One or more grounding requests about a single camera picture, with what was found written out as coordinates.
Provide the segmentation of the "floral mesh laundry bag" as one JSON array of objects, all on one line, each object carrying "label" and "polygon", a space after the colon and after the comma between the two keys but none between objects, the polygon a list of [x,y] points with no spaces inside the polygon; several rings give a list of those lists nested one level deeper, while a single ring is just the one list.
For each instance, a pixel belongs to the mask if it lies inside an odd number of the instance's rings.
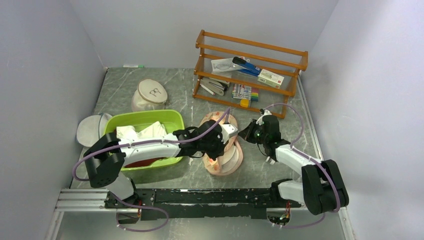
[{"label": "floral mesh laundry bag", "polygon": [[[217,121],[222,115],[223,111],[214,111],[206,114],[200,122],[203,123],[214,120]],[[237,120],[231,114],[228,116],[229,124],[238,128]],[[228,144],[224,148],[224,155],[218,157],[216,160],[210,158],[206,153],[201,158],[205,169],[215,176],[227,176],[234,173],[243,162],[243,151],[236,136],[229,139]]]}]

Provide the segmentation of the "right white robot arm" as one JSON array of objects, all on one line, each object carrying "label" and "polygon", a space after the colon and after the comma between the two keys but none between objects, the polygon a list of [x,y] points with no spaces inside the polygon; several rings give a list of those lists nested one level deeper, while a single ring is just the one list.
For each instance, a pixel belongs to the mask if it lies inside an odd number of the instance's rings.
[{"label": "right white robot arm", "polygon": [[288,200],[305,204],[313,215],[335,212],[349,204],[349,195],[337,163],[319,160],[282,138],[276,116],[253,119],[238,135],[246,142],[263,147],[265,155],[298,173],[301,181],[282,179],[273,183],[270,202],[282,207]]}]

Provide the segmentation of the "small white rectangular block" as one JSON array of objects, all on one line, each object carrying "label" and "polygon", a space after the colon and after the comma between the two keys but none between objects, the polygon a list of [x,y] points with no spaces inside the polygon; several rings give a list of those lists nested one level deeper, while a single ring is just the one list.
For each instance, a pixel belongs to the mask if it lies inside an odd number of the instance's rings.
[{"label": "small white rectangular block", "polygon": [[266,163],[270,164],[270,165],[274,165],[276,163],[275,160],[273,160],[270,156],[268,156],[265,160]]}]

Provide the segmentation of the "yellow grey tape dispenser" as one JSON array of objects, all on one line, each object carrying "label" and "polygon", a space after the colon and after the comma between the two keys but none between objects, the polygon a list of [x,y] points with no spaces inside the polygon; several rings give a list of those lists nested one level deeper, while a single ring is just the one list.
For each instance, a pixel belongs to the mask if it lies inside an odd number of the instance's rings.
[{"label": "yellow grey tape dispenser", "polygon": [[250,108],[251,107],[251,100],[250,99],[241,99],[239,105],[243,108]]}]

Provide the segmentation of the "green plastic basin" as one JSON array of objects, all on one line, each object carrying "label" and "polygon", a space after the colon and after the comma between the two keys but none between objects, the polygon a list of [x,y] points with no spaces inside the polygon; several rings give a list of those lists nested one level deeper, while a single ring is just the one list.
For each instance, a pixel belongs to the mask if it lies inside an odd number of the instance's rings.
[{"label": "green plastic basin", "polygon": [[[160,110],[147,110],[147,111],[138,111],[138,112],[130,112],[130,113],[115,115],[108,121],[106,128],[104,130],[104,133],[105,134],[116,133],[116,128],[123,127],[123,126],[134,126],[136,131],[141,131],[156,121],[164,125],[167,131],[167,134],[171,134],[174,131],[183,130],[185,128],[183,117],[178,111],[173,109],[160,109]],[[136,142],[141,142],[147,139],[161,138],[164,136],[141,138],[135,141],[132,141],[130,139],[120,138],[121,139],[120,144],[136,143]],[[139,161],[139,160],[135,161],[136,159],[135,155],[140,153],[140,147],[141,145],[136,145],[132,148],[124,149],[124,152],[128,156],[130,156],[130,160],[132,161],[132,163]],[[123,172],[130,172],[130,171],[136,171],[136,170],[168,167],[180,162],[180,160],[182,160],[181,156],[180,157],[162,157],[162,160],[158,160],[149,166],[133,167],[133,168],[125,168],[125,165],[129,164],[129,163],[125,163],[121,170]]]}]

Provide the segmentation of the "coloured marker pack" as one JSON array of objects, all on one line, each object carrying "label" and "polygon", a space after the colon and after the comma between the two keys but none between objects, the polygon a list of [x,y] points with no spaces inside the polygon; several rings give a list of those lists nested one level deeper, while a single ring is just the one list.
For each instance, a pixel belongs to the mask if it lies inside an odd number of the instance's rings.
[{"label": "coloured marker pack", "polygon": [[254,88],[254,87],[251,87],[251,86],[248,86],[248,85],[236,83],[233,86],[231,97],[233,99],[240,99],[240,100],[246,99],[246,100],[250,100],[252,102],[258,102],[259,101],[259,90],[257,88]]}]

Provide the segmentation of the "white garment in basin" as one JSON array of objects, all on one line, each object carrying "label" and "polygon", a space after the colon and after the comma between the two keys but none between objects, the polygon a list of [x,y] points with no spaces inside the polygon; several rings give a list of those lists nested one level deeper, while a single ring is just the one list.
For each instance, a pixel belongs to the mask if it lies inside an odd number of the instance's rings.
[{"label": "white garment in basin", "polygon": [[127,125],[118,126],[115,132],[119,139],[128,139],[132,141],[144,138],[162,137],[168,134],[165,126],[159,121],[150,124],[140,131],[137,131],[132,125]]}]

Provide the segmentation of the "orange wooden shelf rack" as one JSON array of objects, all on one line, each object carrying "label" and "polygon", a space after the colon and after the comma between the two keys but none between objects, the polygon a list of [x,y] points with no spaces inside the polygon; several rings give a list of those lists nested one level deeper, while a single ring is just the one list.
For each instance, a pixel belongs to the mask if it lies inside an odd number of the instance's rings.
[{"label": "orange wooden shelf rack", "polygon": [[271,97],[283,103],[293,98],[298,77],[309,63],[307,51],[205,30],[195,47],[199,57],[193,98],[252,112]]}]

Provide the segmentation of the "grey black stapler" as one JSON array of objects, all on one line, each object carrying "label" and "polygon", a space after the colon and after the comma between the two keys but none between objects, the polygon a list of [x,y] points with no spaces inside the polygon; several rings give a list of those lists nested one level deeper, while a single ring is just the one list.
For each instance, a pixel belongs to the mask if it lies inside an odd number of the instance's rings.
[{"label": "grey black stapler", "polygon": [[219,96],[224,96],[229,88],[228,84],[209,78],[202,78],[200,85]]}]

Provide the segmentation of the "white staples box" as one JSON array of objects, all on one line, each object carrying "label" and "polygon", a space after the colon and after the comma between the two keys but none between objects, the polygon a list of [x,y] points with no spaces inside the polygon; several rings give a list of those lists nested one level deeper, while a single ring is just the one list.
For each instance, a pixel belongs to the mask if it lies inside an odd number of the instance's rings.
[{"label": "white staples box", "polygon": [[258,81],[270,87],[280,89],[285,77],[266,69],[262,69],[258,75]]}]

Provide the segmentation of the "dark red garment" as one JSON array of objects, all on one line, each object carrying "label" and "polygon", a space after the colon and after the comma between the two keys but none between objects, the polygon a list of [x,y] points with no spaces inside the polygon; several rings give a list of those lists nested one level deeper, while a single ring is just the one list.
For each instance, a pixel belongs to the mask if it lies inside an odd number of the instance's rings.
[{"label": "dark red garment", "polygon": [[158,157],[158,158],[151,158],[151,159],[146,159],[146,160],[140,160],[140,161],[136,161],[130,164],[125,165],[125,168],[140,168],[140,167],[147,167],[150,166],[151,164],[155,163],[156,161],[162,160],[162,157]]}]

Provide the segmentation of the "blue stapler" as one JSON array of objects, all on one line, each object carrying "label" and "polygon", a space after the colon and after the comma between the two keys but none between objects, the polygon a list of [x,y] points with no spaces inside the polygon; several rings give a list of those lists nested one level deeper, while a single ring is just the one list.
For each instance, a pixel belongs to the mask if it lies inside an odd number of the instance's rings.
[{"label": "blue stapler", "polygon": [[255,66],[254,64],[249,63],[248,61],[246,61],[245,59],[241,58],[241,57],[237,57],[235,56],[232,59],[232,63],[241,67],[242,69],[240,69],[239,71],[241,71],[242,73],[257,77],[262,69],[259,68],[258,66]]}]

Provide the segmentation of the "white plastic packet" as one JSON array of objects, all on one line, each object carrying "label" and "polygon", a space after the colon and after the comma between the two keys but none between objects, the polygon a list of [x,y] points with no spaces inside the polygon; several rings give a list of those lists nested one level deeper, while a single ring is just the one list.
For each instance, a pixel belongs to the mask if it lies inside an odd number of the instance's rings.
[{"label": "white plastic packet", "polygon": [[211,60],[212,72],[223,73],[230,71],[238,71],[244,69],[242,66],[233,63],[233,57],[231,58],[222,58],[222,59],[213,59]]}]

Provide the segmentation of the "white green marker pen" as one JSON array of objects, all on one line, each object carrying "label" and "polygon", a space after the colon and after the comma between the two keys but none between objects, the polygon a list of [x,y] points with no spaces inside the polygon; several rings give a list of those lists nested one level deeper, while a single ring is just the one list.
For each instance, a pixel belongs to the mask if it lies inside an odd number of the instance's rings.
[{"label": "white green marker pen", "polygon": [[122,66],[123,68],[144,68],[144,65],[139,65],[139,64],[124,64]]}]

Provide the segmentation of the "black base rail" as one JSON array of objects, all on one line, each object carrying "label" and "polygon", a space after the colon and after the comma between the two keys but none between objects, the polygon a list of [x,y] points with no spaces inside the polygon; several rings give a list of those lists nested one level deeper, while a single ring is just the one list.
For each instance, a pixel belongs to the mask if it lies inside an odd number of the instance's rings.
[{"label": "black base rail", "polygon": [[298,202],[281,198],[271,188],[139,188],[137,194],[124,203],[110,192],[104,201],[106,209],[128,209],[129,204],[149,207],[141,210],[142,221],[165,219],[160,210],[166,211],[171,219],[250,217],[265,220],[270,209],[301,207]]}]

